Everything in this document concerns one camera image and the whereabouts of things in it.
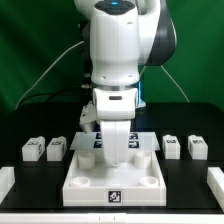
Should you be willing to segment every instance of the white base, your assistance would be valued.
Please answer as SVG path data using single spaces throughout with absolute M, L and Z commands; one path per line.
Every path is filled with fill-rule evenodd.
M 71 149 L 77 150 L 63 186 L 64 206 L 166 205 L 166 186 L 154 152 L 159 149 L 155 133 L 138 133 L 139 148 L 129 149 L 126 162 L 119 166 L 104 162 L 103 149 L 93 148 L 95 136 L 96 133 L 77 133 L 75 137 Z M 83 167 L 83 159 L 88 162 L 88 155 L 88 164 L 93 165 Z
M 0 224 L 223 224 L 223 215 L 176 214 L 0 214 Z
M 0 170 L 0 204 L 15 183 L 14 167 L 2 167 Z
M 207 183 L 224 212 L 224 173 L 219 167 L 209 167 Z

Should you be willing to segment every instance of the green backdrop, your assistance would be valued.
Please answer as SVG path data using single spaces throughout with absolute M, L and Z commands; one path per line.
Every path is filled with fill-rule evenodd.
M 168 0 L 168 5 L 178 44 L 164 67 L 192 102 L 224 110 L 224 0 Z M 62 52 L 81 40 L 82 19 L 73 0 L 0 0 L 0 119 Z M 32 94 L 79 85 L 82 74 L 82 56 L 71 52 Z M 185 101 L 159 67 L 147 69 L 143 88 L 146 102 Z

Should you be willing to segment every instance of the printed label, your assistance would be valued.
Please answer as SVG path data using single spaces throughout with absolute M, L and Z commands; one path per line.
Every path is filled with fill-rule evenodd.
M 129 139 L 131 139 L 131 140 L 137 140 L 138 139 L 138 133 L 130 133 Z
M 96 139 L 101 139 L 101 133 L 96 133 Z
M 108 202 L 109 203 L 121 203 L 122 192 L 121 191 L 108 191 Z
M 28 142 L 27 145 L 38 145 L 38 144 L 39 144 L 39 142 L 37 142 L 37 141 L 32 141 L 32 142 Z
M 61 145 L 62 142 L 56 141 L 56 142 L 52 142 L 51 145 Z
M 95 141 L 93 148 L 94 149 L 101 149 L 101 148 L 103 148 L 102 141 Z
M 139 149 L 139 142 L 137 142 L 137 141 L 130 141 L 128 147 L 130 149 Z
M 64 155 L 65 154 L 65 145 L 63 144 L 63 146 L 62 146 L 62 155 Z
M 195 143 L 195 144 L 202 144 L 203 143 L 202 140 L 193 140 L 192 142 Z
M 42 147 L 41 144 L 39 145 L 39 155 L 42 153 Z
M 167 143 L 176 143 L 176 140 L 166 140 Z

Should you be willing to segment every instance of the black table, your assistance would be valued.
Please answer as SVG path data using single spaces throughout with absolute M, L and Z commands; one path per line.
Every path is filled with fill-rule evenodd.
M 138 109 L 131 131 L 153 131 L 161 146 L 166 134 L 177 136 L 180 160 L 165 160 L 157 152 L 167 186 L 166 207 L 72 207 L 64 208 L 62 186 L 73 152 L 62 162 L 47 162 L 46 152 L 38 162 L 22 161 L 22 146 L 31 137 L 65 136 L 68 143 L 79 128 L 82 107 L 75 103 L 27 104 L 0 124 L 0 168 L 15 167 L 16 182 L 0 205 L 0 213 L 108 213 L 127 214 L 223 214 L 207 185 L 208 167 L 224 168 L 224 113 L 205 103 L 151 103 Z M 189 135 L 203 136 L 208 160 L 192 160 L 187 149 Z

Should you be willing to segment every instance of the white block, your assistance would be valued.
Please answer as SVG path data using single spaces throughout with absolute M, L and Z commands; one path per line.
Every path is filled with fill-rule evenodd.
M 67 151 L 65 137 L 53 138 L 47 146 L 47 161 L 62 161 Z
M 147 169 L 151 167 L 151 152 L 140 151 L 135 154 L 135 167 L 138 169 Z
M 82 170 L 91 170 L 95 167 L 95 154 L 92 152 L 78 153 L 78 166 Z
M 224 211 L 224 173 L 219 167 L 209 167 L 207 183 Z
M 188 137 L 188 150 L 192 159 L 207 160 L 208 145 L 201 136 L 191 135 Z
M 163 136 L 163 152 L 166 159 L 180 159 L 180 143 L 176 136 Z
M 30 138 L 23 146 L 23 161 L 38 161 L 45 151 L 45 138 Z
M 0 204 L 15 183 L 14 167 L 3 167 L 0 170 Z

